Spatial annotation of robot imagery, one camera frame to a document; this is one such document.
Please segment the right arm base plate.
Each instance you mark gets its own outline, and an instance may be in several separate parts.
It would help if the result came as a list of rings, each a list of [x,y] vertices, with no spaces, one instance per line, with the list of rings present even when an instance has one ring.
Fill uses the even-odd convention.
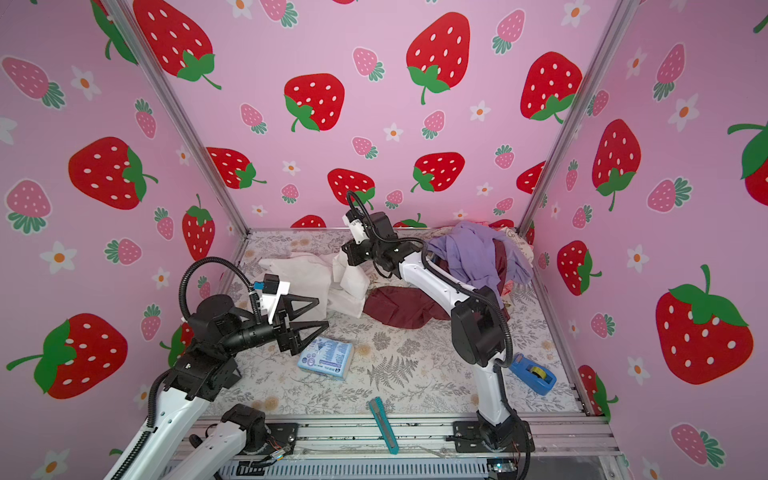
[[[480,420],[456,421],[445,437],[459,453],[533,453],[536,449],[530,426],[509,420],[492,426]]]

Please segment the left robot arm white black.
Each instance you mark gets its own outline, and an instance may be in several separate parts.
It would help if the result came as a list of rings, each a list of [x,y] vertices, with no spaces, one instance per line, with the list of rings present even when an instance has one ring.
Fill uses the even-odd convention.
[[[239,308],[226,294],[203,300],[195,312],[187,303],[192,274],[206,264],[219,264],[246,286],[250,307]],[[193,339],[175,364],[161,373],[150,388],[148,415],[127,450],[107,476],[110,479],[157,479],[188,430],[224,389],[242,377],[239,353],[275,343],[282,352],[300,354],[329,326],[304,321],[302,315],[318,307],[316,297],[290,293],[290,284],[273,274],[252,282],[232,262],[206,257],[183,274],[179,305]]]

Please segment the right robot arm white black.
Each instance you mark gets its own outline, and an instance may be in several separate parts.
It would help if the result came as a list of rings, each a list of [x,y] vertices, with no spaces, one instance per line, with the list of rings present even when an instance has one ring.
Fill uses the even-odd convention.
[[[503,370],[512,364],[513,341],[493,291],[461,283],[428,259],[427,243],[399,237],[386,214],[352,206],[343,217],[353,239],[342,246],[352,266],[370,261],[383,275],[419,288],[450,315],[454,350],[472,367],[478,394],[479,441],[490,451],[518,444],[534,451],[530,427],[507,398]]]

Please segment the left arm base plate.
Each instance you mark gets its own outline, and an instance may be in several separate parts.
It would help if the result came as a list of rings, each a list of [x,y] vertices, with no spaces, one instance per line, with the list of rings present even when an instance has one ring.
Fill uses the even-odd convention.
[[[271,459],[292,455],[298,428],[298,423],[267,422],[263,427],[251,429],[246,434],[246,444],[239,455]]]

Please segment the white cloth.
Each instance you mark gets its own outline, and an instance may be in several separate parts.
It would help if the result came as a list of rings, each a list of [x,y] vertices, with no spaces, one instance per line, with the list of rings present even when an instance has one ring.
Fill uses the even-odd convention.
[[[361,266],[350,266],[347,255],[314,255],[294,252],[289,258],[261,259],[259,266],[290,283],[289,292],[294,295],[317,298],[319,304],[300,320],[325,320],[331,312],[354,318],[363,313],[370,278]]]

